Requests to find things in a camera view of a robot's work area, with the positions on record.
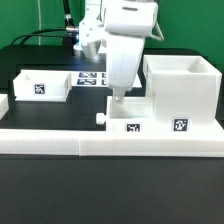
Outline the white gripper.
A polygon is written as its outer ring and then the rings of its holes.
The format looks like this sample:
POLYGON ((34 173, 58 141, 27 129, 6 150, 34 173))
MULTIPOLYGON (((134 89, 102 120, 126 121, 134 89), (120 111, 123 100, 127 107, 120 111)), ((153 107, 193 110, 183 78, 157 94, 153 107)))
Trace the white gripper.
POLYGON ((115 102, 122 104, 133 87, 139 68, 145 39, 109 34, 107 39, 107 84, 113 90, 115 102))

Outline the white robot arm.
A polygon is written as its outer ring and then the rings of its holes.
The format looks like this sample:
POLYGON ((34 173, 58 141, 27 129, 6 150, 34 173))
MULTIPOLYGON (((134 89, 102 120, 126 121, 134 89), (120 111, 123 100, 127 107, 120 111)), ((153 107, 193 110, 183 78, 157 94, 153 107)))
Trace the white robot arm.
POLYGON ((158 0, 86 0, 74 54, 106 61, 107 85, 122 102, 133 87, 145 39, 163 41, 158 0))

